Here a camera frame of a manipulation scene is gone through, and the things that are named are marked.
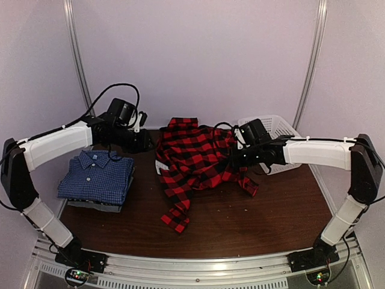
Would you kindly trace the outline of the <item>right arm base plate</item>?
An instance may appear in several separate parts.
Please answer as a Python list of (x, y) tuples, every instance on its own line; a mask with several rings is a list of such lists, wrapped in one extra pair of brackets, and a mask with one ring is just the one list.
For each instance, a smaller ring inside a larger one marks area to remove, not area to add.
[(311, 248), (303, 251), (292, 252), (287, 255), (291, 272), (326, 267), (327, 264), (339, 261), (336, 248), (330, 249)]

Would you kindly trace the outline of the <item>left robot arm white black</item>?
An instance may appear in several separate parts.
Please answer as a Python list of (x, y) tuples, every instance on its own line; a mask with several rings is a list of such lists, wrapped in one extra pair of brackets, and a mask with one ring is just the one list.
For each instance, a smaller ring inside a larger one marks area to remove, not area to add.
[(1, 160), (1, 184), (18, 211), (53, 243), (73, 267), (86, 263), (81, 241), (41, 200), (30, 173), (48, 161), (77, 149), (81, 153), (70, 160), (69, 172), (58, 188), (60, 198), (120, 206), (132, 181), (134, 162), (108, 149), (89, 151), (89, 146), (117, 145), (129, 154), (146, 152), (152, 141), (143, 119), (85, 116), (75, 123), (40, 136), (4, 143)]

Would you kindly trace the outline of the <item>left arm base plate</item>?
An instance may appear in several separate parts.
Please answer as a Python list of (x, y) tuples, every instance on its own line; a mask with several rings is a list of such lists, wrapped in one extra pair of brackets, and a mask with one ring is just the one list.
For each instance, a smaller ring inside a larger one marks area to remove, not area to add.
[(103, 273), (105, 270), (107, 255), (87, 250), (81, 250), (80, 259), (75, 261), (65, 257), (62, 253), (57, 253), (55, 262), (69, 267), (81, 269), (85, 272)]

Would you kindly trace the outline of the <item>red black plaid shirt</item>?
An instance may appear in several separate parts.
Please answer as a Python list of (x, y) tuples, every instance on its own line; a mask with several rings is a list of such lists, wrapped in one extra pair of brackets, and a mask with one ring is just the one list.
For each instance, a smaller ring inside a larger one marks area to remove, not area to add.
[(162, 164), (158, 178), (172, 204), (161, 218), (166, 225), (183, 233), (195, 191), (235, 182), (250, 196), (256, 195), (259, 186), (247, 176), (247, 168), (230, 163), (236, 146), (234, 132), (223, 124), (207, 126), (196, 118), (174, 117), (160, 129), (155, 148), (156, 160)]

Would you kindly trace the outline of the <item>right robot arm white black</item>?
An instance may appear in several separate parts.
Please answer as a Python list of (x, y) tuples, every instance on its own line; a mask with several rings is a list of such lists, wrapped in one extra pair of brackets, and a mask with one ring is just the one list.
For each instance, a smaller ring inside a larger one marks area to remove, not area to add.
[(320, 266), (331, 257), (331, 251), (350, 228), (378, 197), (384, 170), (384, 162), (377, 154), (371, 139), (366, 134), (356, 138), (311, 138), (283, 135), (272, 140), (234, 148), (230, 154), (233, 167), (250, 167), (263, 163), (311, 164), (335, 167), (351, 173), (351, 184), (347, 196), (327, 223), (309, 251), (312, 265)]

